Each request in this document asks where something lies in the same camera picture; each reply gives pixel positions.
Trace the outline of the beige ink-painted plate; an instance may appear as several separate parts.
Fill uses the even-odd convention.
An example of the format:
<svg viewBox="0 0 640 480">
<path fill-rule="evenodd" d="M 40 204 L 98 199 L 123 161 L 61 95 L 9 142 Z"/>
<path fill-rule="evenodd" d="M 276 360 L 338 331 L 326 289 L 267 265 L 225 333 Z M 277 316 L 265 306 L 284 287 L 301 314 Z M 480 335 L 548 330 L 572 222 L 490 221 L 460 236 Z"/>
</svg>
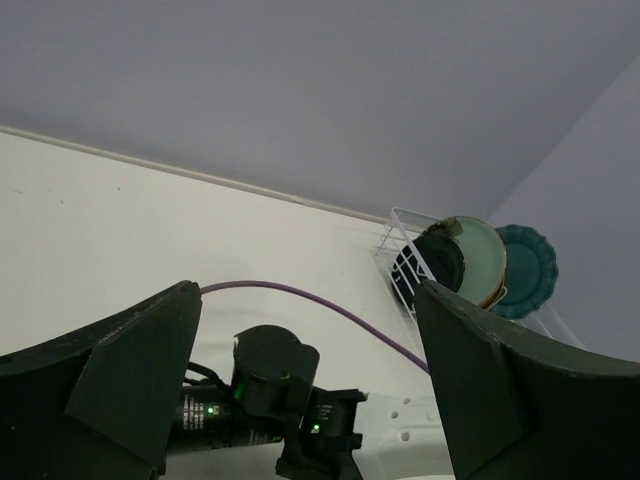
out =
<svg viewBox="0 0 640 480">
<path fill-rule="evenodd" d="M 492 294 L 479 304 L 482 309 L 491 310 L 507 295 L 508 289 L 505 286 L 505 278 L 506 276 L 503 275 L 500 284 L 495 288 Z"/>
</svg>

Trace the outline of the black plate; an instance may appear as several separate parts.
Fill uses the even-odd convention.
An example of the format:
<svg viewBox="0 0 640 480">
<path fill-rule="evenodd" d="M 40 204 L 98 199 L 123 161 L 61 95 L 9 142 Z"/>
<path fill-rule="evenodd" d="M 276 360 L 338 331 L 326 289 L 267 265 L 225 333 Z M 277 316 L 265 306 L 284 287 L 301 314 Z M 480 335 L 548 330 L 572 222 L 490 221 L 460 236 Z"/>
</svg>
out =
<svg viewBox="0 0 640 480">
<path fill-rule="evenodd" d="M 449 238 L 424 235 L 413 245 L 419 256 L 406 245 L 396 256 L 391 270 L 391 287 L 396 300 L 412 309 L 417 287 L 428 279 L 426 265 L 435 280 L 453 292 L 458 292 L 464 279 L 465 263 L 459 246 Z"/>
</svg>

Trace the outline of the teal scalloped plate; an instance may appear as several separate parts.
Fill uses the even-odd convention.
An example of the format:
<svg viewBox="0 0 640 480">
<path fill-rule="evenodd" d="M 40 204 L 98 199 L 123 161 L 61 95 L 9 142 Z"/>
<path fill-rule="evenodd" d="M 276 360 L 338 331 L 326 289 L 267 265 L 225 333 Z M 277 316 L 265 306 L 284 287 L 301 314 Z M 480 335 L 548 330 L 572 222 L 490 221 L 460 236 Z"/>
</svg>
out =
<svg viewBox="0 0 640 480">
<path fill-rule="evenodd" d="M 559 277 L 555 249 L 530 226 L 510 224 L 497 229 L 506 249 L 506 295 L 491 311 L 521 320 L 539 310 L 553 295 Z"/>
</svg>

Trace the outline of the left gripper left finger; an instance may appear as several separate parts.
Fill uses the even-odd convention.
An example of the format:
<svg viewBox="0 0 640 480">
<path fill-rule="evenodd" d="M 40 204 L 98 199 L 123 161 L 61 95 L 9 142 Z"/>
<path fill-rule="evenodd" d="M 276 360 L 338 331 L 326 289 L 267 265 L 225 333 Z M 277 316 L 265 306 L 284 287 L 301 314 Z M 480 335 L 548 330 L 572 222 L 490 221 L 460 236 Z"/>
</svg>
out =
<svg viewBox="0 0 640 480">
<path fill-rule="evenodd" d="M 155 479 L 202 309 L 182 281 L 1 358 L 4 479 Z"/>
</svg>

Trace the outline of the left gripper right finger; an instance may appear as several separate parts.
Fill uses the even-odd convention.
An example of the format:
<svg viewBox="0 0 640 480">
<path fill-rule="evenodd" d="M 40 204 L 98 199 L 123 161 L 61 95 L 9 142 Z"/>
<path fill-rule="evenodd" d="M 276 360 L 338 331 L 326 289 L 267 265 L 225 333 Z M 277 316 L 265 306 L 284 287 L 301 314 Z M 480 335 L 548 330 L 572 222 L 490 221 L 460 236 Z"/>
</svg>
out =
<svg viewBox="0 0 640 480">
<path fill-rule="evenodd" d="M 635 479 L 639 366 L 582 350 L 426 281 L 414 306 L 459 479 Z"/>
</svg>

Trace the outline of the light blue floral plate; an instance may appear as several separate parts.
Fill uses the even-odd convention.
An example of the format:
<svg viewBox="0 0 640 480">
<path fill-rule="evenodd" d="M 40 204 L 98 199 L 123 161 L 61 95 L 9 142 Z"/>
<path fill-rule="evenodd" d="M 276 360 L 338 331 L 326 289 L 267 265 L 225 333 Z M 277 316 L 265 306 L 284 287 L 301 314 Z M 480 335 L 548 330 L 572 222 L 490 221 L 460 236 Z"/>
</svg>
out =
<svg viewBox="0 0 640 480">
<path fill-rule="evenodd" d="M 461 249 L 465 271 L 456 293 L 462 298 L 479 306 L 500 284 L 506 272 L 506 247 L 497 230 L 488 223 L 458 215 L 433 223 L 423 234 L 452 239 Z"/>
</svg>

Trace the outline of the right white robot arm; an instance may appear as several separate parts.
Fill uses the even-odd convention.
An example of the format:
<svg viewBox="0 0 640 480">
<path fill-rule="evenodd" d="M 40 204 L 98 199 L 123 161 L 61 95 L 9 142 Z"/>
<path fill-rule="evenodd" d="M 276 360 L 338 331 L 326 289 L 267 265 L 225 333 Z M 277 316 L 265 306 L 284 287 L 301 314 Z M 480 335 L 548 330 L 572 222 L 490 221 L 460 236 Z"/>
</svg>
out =
<svg viewBox="0 0 640 480">
<path fill-rule="evenodd" d="M 189 363 L 170 455 L 282 444 L 286 479 L 410 479 L 453 475 L 434 397 L 315 386 L 319 352 L 292 332 L 258 325 L 234 338 L 233 374 Z"/>
</svg>

